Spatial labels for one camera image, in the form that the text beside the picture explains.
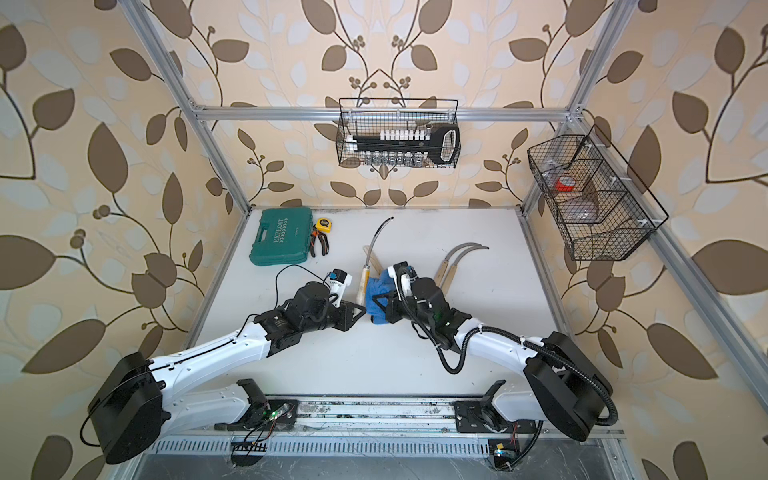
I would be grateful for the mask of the blue grey microfiber rag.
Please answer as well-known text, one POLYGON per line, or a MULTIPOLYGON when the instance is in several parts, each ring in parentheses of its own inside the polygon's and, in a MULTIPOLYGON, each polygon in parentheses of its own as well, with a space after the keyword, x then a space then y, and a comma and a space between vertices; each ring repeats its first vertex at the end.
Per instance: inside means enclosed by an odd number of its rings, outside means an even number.
POLYGON ((397 316, 397 300, 395 282, 387 272, 381 273, 378 278, 369 279, 365 306, 374 325, 394 324, 400 320, 397 316))

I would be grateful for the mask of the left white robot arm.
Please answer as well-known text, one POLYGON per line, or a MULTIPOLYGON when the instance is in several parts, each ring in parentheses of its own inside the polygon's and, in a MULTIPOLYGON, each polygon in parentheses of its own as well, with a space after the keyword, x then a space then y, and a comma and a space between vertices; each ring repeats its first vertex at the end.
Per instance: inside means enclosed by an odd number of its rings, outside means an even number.
POLYGON ((336 280, 312 281, 227 335, 170 355, 123 357, 87 407, 105 463, 126 462, 161 437, 189 429, 271 428, 288 409, 271 406, 254 380, 208 391, 201 385, 295 346, 306 333, 349 330, 366 309, 343 300, 344 291, 336 280))

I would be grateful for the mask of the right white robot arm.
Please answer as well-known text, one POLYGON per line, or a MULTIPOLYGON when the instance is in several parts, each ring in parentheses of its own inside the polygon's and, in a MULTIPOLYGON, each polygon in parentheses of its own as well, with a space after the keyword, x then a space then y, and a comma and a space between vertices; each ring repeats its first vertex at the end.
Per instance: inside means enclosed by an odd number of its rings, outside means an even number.
POLYGON ((573 440, 618 422, 612 385, 569 336, 525 337, 485 324, 450 306, 428 277, 400 273, 393 282, 384 307, 387 319, 408 320, 422 331, 447 373, 461 373, 475 356, 522 376, 538 408, 534 419, 548 421, 573 440))

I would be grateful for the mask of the green plastic tool case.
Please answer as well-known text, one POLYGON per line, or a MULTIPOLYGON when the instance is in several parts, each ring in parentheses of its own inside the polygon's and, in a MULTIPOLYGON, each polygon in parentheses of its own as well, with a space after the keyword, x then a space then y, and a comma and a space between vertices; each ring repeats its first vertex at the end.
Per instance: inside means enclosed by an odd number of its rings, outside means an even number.
POLYGON ((308 207, 264 210, 249 260, 255 266, 303 263, 309 255, 312 227, 308 207))

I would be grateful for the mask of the yellow tape measure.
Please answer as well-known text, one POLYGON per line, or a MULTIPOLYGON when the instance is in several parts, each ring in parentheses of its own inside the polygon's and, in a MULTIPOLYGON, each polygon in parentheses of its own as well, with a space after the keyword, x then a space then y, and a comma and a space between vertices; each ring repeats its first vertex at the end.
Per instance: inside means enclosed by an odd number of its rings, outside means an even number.
POLYGON ((328 218, 319 218, 316 221, 315 228, 322 233, 330 233, 332 230, 332 222, 328 218))

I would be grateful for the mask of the red item in basket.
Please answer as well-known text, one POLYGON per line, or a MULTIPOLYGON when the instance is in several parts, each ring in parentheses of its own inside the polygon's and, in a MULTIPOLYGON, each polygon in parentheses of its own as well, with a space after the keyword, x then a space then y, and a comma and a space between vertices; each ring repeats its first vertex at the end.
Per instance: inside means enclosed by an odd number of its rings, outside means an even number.
POLYGON ((555 179, 554 191, 557 193, 570 193, 577 187, 577 181, 570 175, 561 175, 555 179))

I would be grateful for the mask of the red handled pliers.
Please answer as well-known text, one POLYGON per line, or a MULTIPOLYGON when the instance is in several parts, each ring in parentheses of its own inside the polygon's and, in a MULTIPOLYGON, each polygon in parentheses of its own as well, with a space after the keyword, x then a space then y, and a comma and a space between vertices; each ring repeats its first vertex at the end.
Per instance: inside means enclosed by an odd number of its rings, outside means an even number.
POLYGON ((315 251, 316 244, 320 245, 321 256, 326 256, 329 253, 330 246, 327 234, 323 231, 314 229, 310 235, 309 243, 309 253, 313 258, 317 256, 317 252, 315 251))

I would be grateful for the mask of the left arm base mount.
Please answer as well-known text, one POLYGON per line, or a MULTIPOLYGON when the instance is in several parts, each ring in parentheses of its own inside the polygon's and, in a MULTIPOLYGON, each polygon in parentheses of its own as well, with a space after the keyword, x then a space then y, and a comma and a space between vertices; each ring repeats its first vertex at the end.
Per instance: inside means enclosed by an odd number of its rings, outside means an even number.
POLYGON ((220 388, 216 397, 228 408, 225 419, 214 424, 220 431, 265 431, 272 426, 290 430, 300 404, 298 399, 268 397, 253 379, 239 379, 220 388))

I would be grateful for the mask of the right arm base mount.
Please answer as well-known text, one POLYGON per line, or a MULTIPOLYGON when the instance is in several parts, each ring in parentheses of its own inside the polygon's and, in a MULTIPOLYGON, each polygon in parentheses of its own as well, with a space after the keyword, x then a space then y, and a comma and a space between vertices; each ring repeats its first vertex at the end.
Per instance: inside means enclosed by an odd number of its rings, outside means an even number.
POLYGON ((452 403, 456 430, 465 434, 505 434, 514 431, 532 434, 537 422, 531 419, 506 420, 492 405, 494 395, 504 386, 505 380, 496 381, 480 398, 458 400, 452 403))

